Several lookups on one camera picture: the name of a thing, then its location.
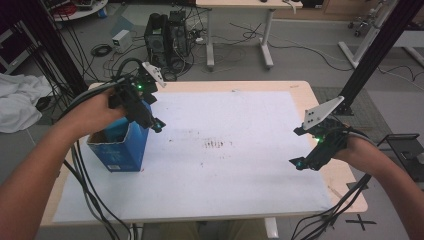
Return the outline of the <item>small white box device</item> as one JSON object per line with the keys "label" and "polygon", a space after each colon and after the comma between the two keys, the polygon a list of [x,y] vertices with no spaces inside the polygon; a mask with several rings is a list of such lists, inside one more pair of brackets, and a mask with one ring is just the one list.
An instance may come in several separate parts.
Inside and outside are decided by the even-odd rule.
{"label": "small white box device", "polygon": [[112,42],[118,53],[124,53],[132,45],[131,34],[128,30],[121,30],[112,38]]}

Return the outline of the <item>large black computer tower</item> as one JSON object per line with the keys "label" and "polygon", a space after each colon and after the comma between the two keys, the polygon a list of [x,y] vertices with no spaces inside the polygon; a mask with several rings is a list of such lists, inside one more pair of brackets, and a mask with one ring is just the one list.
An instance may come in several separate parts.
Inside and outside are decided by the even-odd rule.
{"label": "large black computer tower", "polygon": [[170,62],[167,20],[165,14],[152,13],[144,32],[149,62],[157,67],[167,67]]}

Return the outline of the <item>black metal rack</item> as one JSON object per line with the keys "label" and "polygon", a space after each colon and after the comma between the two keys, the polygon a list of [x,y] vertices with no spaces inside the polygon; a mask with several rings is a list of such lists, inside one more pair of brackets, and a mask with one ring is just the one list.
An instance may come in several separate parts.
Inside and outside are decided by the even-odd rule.
{"label": "black metal rack", "polygon": [[379,143],[388,144],[397,162],[416,183],[424,184],[424,146],[418,133],[388,134]]}

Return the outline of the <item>person's left hand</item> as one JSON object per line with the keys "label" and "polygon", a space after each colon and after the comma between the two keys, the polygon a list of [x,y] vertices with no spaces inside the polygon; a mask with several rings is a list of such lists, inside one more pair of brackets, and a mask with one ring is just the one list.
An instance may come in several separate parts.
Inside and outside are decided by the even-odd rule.
{"label": "person's left hand", "polygon": [[109,107],[109,97],[113,93],[109,89],[84,101],[66,114],[57,126],[76,139],[104,129],[126,114],[122,107]]}

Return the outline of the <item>white cloth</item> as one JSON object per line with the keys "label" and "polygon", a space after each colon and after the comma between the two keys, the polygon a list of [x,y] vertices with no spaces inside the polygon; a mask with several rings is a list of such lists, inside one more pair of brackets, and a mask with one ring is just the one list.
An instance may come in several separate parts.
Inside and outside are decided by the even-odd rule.
{"label": "white cloth", "polygon": [[36,104],[51,91],[44,76],[0,73],[0,133],[15,133],[35,124],[42,117]]}

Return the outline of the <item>white-legged desk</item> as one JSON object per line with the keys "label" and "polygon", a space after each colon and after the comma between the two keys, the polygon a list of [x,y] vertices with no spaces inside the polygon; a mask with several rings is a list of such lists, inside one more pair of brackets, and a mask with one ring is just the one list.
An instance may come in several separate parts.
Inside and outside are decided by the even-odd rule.
{"label": "white-legged desk", "polygon": [[291,9],[293,13],[296,13],[303,7],[301,0],[195,0],[195,4],[197,7],[207,10],[206,67],[209,71],[213,71],[215,67],[212,23],[219,14],[225,14],[228,17],[238,15],[243,18],[248,18],[249,14],[259,14],[260,12],[264,14],[260,22],[265,24],[265,29],[259,38],[259,47],[265,67],[270,69],[274,66],[274,62],[269,50],[268,39],[274,12],[279,9]]}

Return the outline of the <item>person's right hand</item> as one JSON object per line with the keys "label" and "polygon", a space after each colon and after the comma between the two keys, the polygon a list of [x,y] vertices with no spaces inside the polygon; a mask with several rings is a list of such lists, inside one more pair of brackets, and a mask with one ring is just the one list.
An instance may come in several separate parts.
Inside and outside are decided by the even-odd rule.
{"label": "person's right hand", "polygon": [[359,137],[349,137],[347,147],[338,151],[334,158],[358,170],[368,171],[379,166],[385,155],[370,142]]}

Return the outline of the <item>grey floor mat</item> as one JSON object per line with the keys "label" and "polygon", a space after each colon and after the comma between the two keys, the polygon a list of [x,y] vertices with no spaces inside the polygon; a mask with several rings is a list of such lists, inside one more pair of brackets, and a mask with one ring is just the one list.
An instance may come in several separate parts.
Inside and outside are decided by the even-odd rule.
{"label": "grey floor mat", "polygon": [[[319,103],[331,100],[341,92],[338,87],[313,87],[312,90]],[[350,109],[350,113],[338,115],[337,118],[364,132],[373,141],[392,133],[366,90],[360,91]]]}

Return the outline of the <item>white table leg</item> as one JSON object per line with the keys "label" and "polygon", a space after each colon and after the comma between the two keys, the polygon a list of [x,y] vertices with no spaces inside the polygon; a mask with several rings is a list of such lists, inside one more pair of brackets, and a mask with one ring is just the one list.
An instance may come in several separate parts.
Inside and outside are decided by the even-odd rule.
{"label": "white table leg", "polygon": [[272,240],[279,238],[277,222],[275,218],[265,218],[264,219],[265,230],[267,237]]}

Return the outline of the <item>white metal stand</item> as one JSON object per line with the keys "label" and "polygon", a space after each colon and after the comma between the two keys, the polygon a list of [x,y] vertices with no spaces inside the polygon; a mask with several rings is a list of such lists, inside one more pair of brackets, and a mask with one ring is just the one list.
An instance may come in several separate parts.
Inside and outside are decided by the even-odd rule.
{"label": "white metal stand", "polygon": [[355,29],[354,35],[359,37],[365,27],[368,27],[369,30],[355,53],[349,49],[345,42],[338,43],[339,48],[353,68],[359,65],[360,60],[380,32],[385,20],[388,18],[397,2],[398,0],[378,0],[376,6],[371,8],[364,17],[357,18],[359,26]]}

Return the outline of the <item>small black computer tower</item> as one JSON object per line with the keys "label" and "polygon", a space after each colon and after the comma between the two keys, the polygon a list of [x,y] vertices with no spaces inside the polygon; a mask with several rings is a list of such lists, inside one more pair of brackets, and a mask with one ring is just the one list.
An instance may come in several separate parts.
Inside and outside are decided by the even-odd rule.
{"label": "small black computer tower", "polygon": [[182,56],[188,55],[186,12],[171,11],[168,18],[172,48]]}

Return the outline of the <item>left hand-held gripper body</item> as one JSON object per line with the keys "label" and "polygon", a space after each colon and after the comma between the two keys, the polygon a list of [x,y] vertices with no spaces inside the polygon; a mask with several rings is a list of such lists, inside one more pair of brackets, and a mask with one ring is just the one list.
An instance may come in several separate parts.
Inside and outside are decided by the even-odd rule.
{"label": "left hand-held gripper body", "polygon": [[122,106],[126,111],[126,118],[135,121],[147,129],[153,126],[153,116],[150,105],[157,101],[153,95],[158,91],[157,86],[164,88],[166,83],[162,77],[161,69],[149,62],[137,61],[138,73],[123,74],[128,61],[123,61],[113,78],[115,94],[109,98],[109,107],[114,109]]}

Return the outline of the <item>round white table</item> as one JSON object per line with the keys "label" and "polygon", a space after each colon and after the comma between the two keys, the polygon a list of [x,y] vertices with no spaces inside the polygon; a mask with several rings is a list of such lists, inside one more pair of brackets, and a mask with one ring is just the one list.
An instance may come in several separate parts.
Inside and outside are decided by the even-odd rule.
{"label": "round white table", "polygon": [[74,20],[103,12],[108,0],[63,0],[48,9],[55,22]]}

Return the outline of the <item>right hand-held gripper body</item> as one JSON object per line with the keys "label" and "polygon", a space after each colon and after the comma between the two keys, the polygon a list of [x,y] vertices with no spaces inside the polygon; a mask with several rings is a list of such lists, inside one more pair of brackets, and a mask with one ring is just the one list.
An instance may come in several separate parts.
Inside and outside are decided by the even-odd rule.
{"label": "right hand-held gripper body", "polygon": [[307,109],[302,125],[294,129],[298,136],[311,134],[317,141],[317,145],[305,157],[312,170],[320,170],[336,152],[346,147],[348,128],[337,120],[328,118],[343,100],[343,96],[337,96],[316,107]]}

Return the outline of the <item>blue cardboard box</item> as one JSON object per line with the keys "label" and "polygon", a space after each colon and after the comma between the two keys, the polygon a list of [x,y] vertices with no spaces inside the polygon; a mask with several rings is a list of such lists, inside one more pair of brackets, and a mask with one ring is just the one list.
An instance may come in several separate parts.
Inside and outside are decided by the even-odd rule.
{"label": "blue cardboard box", "polygon": [[141,170],[149,130],[120,118],[91,134],[86,143],[110,172]]}

